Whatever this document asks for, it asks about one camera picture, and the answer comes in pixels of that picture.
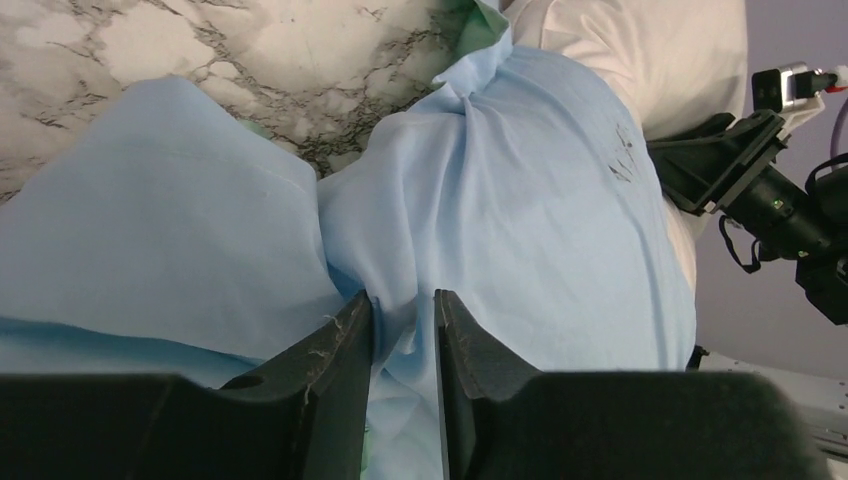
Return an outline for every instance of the white fabric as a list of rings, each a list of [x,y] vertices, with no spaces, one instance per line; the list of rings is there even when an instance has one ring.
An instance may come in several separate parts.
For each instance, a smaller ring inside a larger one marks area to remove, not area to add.
[[[745,102],[744,0],[515,0],[505,15],[517,45],[569,57],[595,71],[627,106],[645,138],[693,128]],[[695,238],[707,217],[666,200],[669,239],[695,288]]]

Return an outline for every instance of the marble surface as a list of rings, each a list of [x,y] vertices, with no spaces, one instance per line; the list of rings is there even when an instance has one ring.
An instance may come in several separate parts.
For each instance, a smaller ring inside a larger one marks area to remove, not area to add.
[[[134,82],[191,79],[319,175],[428,92],[470,0],[0,0],[0,203]]]

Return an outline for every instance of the cable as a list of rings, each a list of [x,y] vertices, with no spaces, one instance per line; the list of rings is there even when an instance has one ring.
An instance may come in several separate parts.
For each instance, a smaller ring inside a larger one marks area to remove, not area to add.
[[[833,70],[836,75],[836,83],[833,88],[828,89],[828,92],[834,93],[844,90],[848,87],[848,66],[840,65]],[[842,137],[842,130],[845,128],[845,118],[848,117],[848,98],[836,114],[836,123],[833,124],[833,133],[830,136],[830,158],[839,155],[839,139]],[[830,171],[835,172],[838,166],[834,165]]]
[[[839,139],[842,137],[846,117],[848,117],[848,98],[836,114],[836,123],[833,124],[833,134],[830,136],[830,158],[839,155]]]

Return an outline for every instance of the green cloth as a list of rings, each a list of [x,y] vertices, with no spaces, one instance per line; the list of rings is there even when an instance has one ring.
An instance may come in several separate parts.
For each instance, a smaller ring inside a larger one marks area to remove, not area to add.
[[[509,20],[500,12],[486,5],[482,0],[475,0],[476,7],[468,16],[465,28],[456,46],[456,59],[469,53],[491,47],[509,28]]]

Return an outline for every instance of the blue fabric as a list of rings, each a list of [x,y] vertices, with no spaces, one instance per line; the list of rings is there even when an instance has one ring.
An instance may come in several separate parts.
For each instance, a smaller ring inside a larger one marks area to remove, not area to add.
[[[641,131],[604,82],[509,35],[437,81],[317,183],[188,82],[131,88],[0,208],[0,370],[219,386],[364,287],[365,477],[395,480],[441,475],[437,288],[542,369],[682,369],[694,299]]]

